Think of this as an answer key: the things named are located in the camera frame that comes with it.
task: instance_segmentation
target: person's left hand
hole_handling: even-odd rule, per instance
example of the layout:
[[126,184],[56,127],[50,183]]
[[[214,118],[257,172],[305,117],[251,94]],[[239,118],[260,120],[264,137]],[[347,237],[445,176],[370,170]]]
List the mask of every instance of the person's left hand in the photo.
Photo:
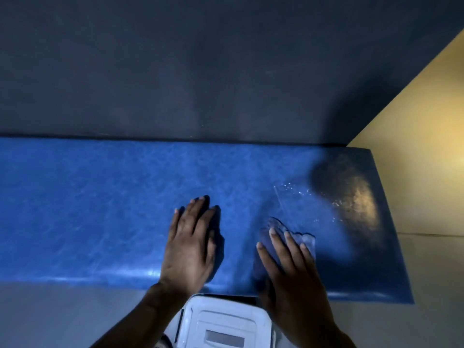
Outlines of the person's left hand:
[[205,197],[192,199],[182,216],[174,211],[161,265],[159,284],[185,299],[200,291],[214,267],[214,231],[207,240],[206,231],[216,209],[207,210],[197,221],[204,203]]

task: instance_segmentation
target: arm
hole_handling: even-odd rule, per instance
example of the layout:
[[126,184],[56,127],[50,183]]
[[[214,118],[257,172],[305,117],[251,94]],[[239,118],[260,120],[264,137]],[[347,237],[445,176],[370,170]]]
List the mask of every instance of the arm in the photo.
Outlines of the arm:
[[215,209],[206,211],[197,222],[204,202],[204,197],[192,199],[182,216],[175,210],[159,282],[91,348],[154,347],[187,299],[203,287],[213,269],[216,248],[212,231],[206,241]]
[[[288,232],[287,247],[272,228],[269,234],[283,271],[260,242],[256,246],[271,280],[259,298],[273,322],[299,348],[356,348],[335,324],[308,248],[304,244],[298,246]],[[275,296],[271,294],[271,284]]]

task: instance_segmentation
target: dark panel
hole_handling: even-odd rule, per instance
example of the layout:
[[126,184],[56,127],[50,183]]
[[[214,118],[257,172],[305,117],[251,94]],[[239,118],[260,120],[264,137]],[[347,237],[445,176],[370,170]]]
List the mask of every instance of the dark panel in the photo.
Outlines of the dark panel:
[[174,208],[208,194],[223,242],[205,291],[256,294],[256,241],[275,216],[316,237],[331,299],[412,301],[369,150],[1,138],[0,190],[1,280],[145,289]]
[[0,133],[346,144],[464,0],[2,0]]

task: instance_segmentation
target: person's right hand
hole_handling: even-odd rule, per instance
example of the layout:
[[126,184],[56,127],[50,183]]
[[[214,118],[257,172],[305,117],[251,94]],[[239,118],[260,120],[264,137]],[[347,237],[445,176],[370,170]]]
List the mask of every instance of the person's right hand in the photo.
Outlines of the person's right hand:
[[284,234],[288,249],[273,228],[269,234],[283,269],[278,268],[263,244],[258,242],[259,257],[275,290],[275,301],[271,298],[269,283],[259,294],[271,320],[299,348],[354,347],[334,322],[325,288],[308,248],[304,244],[298,246],[289,232]]

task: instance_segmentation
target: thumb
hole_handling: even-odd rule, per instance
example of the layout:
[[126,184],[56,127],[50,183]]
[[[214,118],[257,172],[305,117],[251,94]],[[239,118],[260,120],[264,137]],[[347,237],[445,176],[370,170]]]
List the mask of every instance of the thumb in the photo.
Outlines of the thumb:
[[270,318],[272,319],[275,315],[276,305],[271,296],[271,282],[270,280],[266,280],[264,289],[258,293],[259,302],[264,310],[267,311]]

